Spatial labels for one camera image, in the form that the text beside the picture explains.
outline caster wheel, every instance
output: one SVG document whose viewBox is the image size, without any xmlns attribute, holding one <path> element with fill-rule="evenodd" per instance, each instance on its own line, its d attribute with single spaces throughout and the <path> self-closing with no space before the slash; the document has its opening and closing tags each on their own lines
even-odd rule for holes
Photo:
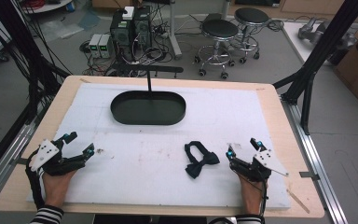
<svg viewBox="0 0 358 224">
<path fill-rule="evenodd" d="M 199 63 L 201 61 L 199 56 L 194 57 L 194 62 L 195 63 Z"/>
<path fill-rule="evenodd" d="M 259 58 L 260 58 L 260 53 L 256 52 L 255 55 L 254 55 L 254 59 L 259 59 Z"/>
<path fill-rule="evenodd" d="M 200 76 L 205 77 L 206 71 L 204 69 L 200 69 L 199 74 Z"/>
<path fill-rule="evenodd" d="M 240 63 L 246 63 L 246 59 L 245 58 L 240 58 Z"/>
<path fill-rule="evenodd" d="M 222 75 L 220 77 L 222 79 L 227 79 L 228 78 L 228 73 L 227 72 L 222 72 Z"/>
</svg>

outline black cloth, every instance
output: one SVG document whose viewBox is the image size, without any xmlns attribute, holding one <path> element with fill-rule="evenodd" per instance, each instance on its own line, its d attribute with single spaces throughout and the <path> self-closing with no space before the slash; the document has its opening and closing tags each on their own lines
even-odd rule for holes
<svg viewBox="0 0 358 224">
<path fill-rule="evenodd" d="M 190 148 L 192 146 L 197 147 L 199 151 L 202 153 L 203 155 L 202 161 L 197 161 L 197 159 L 191 154 Z M 192 141 L 189 144 L 185 144 L 185 152 L 191 161 L 191 164 L 189 164 L 186 168 L 186 172 L 193 178 L 196 178 L 197 176 L 200 175 L 203 165 L 205 164 L 214 165 L 220 162 L 216 154 L 214 154 L 214 152 L 208 151 L 205 148 L 205 146 L 199 141 Z"/>
</svg>

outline metal frame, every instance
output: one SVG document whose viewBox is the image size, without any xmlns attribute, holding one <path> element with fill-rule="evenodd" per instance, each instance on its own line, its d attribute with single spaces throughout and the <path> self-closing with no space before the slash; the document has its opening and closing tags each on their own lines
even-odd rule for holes
<svg viewBox="0 0 358 224">
<path fill-rule="evenodd" d="M 282 99 L 290 105 L 296 105 L 298 97 L 304 92 L 300 124 L 305 134 L 310 134 L 308 124 L 313 80 L 325 59 L 333 52 L 338 41 L 346 34 L 357 17 L 358 0 L 344 1 L 303 66 L 296 73 L 273 84 L 278 89 L 292 82 L 289 90 L 282 95 Z"/>
<path fill-rule="evenodd" d="M 24 124 L 18 132 L 11 145 L 8 147 L 6 153 L 0 160 L 0 184 L 7 178 L 8 172 L 14 168 L 13 162 L 17 162 L 22 151 L 28 145 L 37 127 L 36 117 L 30 124 Z"/>
<path fill-rule="evenodd" d="M 314 176 L 318 178 L 314 179 L 315 185 L 318 187 L 321 198 L 324 199 L 324 206 L 328 209 L 329 215 L 335 224 L 347 224 L 348 221 L 345 214 L 339 204 L 336 193 L 328 179 L 327 173 L 319 157 L 318 151 L 311 137 L 303 130 L 300 120 L 301 112 L 297 105 L 290 105 L 286 102 L 282 102 L 283 107 L 287 107 L 288 112 L 291 115 L 291 123 L 296 127 L 298 138 L 302 145 L 302 151 L 307 157 L 307 163 Z"/>
</svg>

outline computer tower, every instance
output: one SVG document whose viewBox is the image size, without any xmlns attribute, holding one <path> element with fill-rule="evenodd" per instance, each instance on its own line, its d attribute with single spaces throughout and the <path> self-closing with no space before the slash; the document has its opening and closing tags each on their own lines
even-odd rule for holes
<svg viewBox="0 0 358 224">
<path fill-rule="evenodd" d="M 123 12 L 115 12 L 110 25 L 112 40 L 121 47 L 130 47 L 134 40 L 133 21 L 123 20 Z"/>
<path fill-rule="evenodd" d="M 111 35 L 102 35 L 98 49 L 101 53 L 101 58 L 110 58 L 113 54 L 113 43 Z"/>
<path fill-rule="evenodd" d="M 142 46 L 145 49 L 151 48 L 150 6 L 136 8 L 133 16 L 133 23 L 135 27 L 135 36 L 137 36 L 138 39 L 138 46 Z"/>
</svg>

